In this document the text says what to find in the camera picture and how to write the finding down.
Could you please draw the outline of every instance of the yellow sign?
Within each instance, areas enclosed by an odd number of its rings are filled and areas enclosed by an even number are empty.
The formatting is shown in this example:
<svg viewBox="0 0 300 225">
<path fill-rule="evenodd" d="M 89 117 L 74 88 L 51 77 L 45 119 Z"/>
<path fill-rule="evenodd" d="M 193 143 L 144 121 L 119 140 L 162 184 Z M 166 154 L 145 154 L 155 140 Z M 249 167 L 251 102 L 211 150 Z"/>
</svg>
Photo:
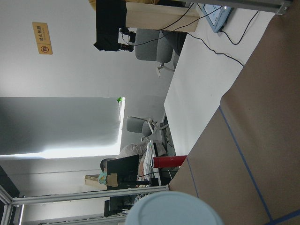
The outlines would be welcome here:
<svg viewBox="0 0 300 225">
<path fill-rule="evenodd" d="M 40 54 L 52 55 L 48 25 L 45 22 L 32 22 L 37 48 Z"/>
</svg>

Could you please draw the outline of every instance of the office chair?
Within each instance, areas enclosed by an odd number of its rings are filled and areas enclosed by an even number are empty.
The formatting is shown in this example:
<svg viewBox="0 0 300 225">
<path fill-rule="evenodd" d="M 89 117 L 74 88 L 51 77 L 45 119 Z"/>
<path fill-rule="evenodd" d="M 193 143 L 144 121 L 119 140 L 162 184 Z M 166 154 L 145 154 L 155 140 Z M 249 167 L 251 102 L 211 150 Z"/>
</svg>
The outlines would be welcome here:
<svg viewBox="0 0 300 225">
<path fill-rule="evenodd" d="M 138 118 L 134 116 L 128 116 L 126 121 L 126 129 L 127 131 L 134 133 L 141 133 L 143 137 L 141 140 L 143 141 L 145 138 L 149 141 L 148 136 L 154 134 L 154 129 L 163 130 L 167 128 L 169 125 L 164 125 L 162 127 L 157 125 L 157 122 L 153 121 L 153 118 Z"/>
</svg>

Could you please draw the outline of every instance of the person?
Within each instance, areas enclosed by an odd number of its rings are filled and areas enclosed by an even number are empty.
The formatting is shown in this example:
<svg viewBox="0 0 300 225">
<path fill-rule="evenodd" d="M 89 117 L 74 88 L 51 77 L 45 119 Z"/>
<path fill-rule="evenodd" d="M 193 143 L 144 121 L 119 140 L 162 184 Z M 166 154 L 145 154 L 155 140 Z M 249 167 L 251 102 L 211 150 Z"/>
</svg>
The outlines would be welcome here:
<svg viewBox="0 0 300 225">
<path fill-rule="evenodd" d="M 165 155 L 167 152 L 162 145 L 162 143 L 158 141 L 154 141 L 156 143 L 157 147 L 157 153 L 158 156 Z M 118 158 L 124 158 L 128 156 L 134 156 L 134 155 L 139 155 L 139 175 L 143 176 L 144 175 L 144 160 L 146 157 L 146 151 L 147 151 L 147 144 L 148 142 L 140 142 L 140 143 L 132 143 L 127 146 L 125 146 L 121 151 L 120 154 L 116 156 L 116 158 L 105 158 L 101 161 L 100 163 L 100 169 L 103 172 L 107 172 L 107 162 L 110 160 L 118 159 Z"/>
</svg>

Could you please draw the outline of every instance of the metal bar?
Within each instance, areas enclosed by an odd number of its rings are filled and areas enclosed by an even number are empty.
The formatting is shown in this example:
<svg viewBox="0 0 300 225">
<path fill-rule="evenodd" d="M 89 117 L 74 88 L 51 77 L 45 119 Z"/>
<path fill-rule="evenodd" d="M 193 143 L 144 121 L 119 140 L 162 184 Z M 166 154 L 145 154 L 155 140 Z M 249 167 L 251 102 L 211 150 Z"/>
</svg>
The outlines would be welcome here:
<svg viewBox="0 0 300 225">
<path fill-rule="evenodd" d="M 65 222 L 55 222 L 53 225 L 99 225 L 99 224 L 117 224 L 124 222 L 126 220 L 126 216 L 114 216 L 114 217 L 102 217 L 102 218 L 89 218 L 85 220 L 78 221 L 65 221 Z"/>
<path fill-rule="evenodd" d="M 13 206 L 11 204 L 4 206 L 4 212 L 3 212 L 3 217 L 1 220 L 1 225 L 9 225 L 12 212 L 13 212 Z"/>
<path fill-rule="evenodd" d="M 8 205 L 12 203 L 13 198 L 7 193 L 7 191 L 0 185 L 0 200 Z"/>
<path fill-rule="evenodd" d="M 154 193 L 154 192 L 168 191 L 168 190 L 169 187 L 166 185 L 166 186 L 159 186 L 159 187 L 142 187 L 142 188 L 111 190 L 111 191 L 94 191 L 94 192 L 84 192 L 84 193 L 74 193 L 74 194 L 64 194 L 64 195 L 46 195 L 46 196 L 26 197 L 26 198 L 13 198 L 12 205 L 54 203 L 54 202 L 91 199 L 91 198 L 137 195 L 143 193 Z"/>
<path fill-rule="evenodd" d="M 210 5 L 229 6 L 233 8 L 245 8 L 276 14 L 284 14 L 293 0 L 186 0 Z"/>
</svg>

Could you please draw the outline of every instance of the red cylinder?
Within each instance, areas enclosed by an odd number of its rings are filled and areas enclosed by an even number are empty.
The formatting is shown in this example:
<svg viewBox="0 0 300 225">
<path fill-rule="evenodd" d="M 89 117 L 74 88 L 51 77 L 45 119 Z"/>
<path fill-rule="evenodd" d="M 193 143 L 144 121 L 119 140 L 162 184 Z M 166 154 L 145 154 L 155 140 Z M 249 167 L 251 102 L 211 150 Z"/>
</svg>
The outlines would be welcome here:
<svg viewBox="0 0 300 225">
<path fill-rule="evenodd" d="M 154 168 L 181 166 L 187 156 L 165 156 L 153 157 L 152 165 Z"/>
</svg>

